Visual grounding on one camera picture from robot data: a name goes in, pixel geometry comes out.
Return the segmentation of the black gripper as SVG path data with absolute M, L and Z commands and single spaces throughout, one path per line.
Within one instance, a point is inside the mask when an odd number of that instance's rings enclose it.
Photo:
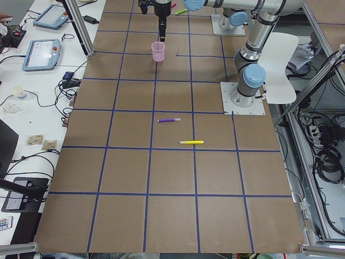
M 171 14 L 171 0 L 154 0 L 154 13 L 158 17 L 158 31 L 160 41 L 165 41 L 167 17 Z

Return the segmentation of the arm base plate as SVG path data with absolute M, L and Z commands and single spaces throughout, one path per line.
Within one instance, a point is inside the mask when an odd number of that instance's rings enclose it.
M 260 90 L 254 97 L 241 96 L 237 89 L 237 82 L 221 82 L 223 110 L 227 115 L 265 115 Z
M 245 36 L 244 23 L 246 15 L 232 15 L 225 17 L 224 15 L 211 15 L 212 30 L 214 35 L 218 36 Z

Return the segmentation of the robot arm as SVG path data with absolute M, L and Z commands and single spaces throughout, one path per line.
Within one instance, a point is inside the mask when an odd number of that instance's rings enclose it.
M 224 8 L 218 25 L 224 31 L 232 31 L 247 21 L 247 13 L 243 9 Z
M 280 16 L 289 15 L 302 7 L 304 1 L 184 1 L 185 8 L 197 11 L 204 6 L 243 9 L 257 14 L 246 44 L 236 53 L 234 62 L 239 75 L 231 101 L 239 107 L 249 107 L 266 77 L 264 68 L 257 64 L 262 49 Z

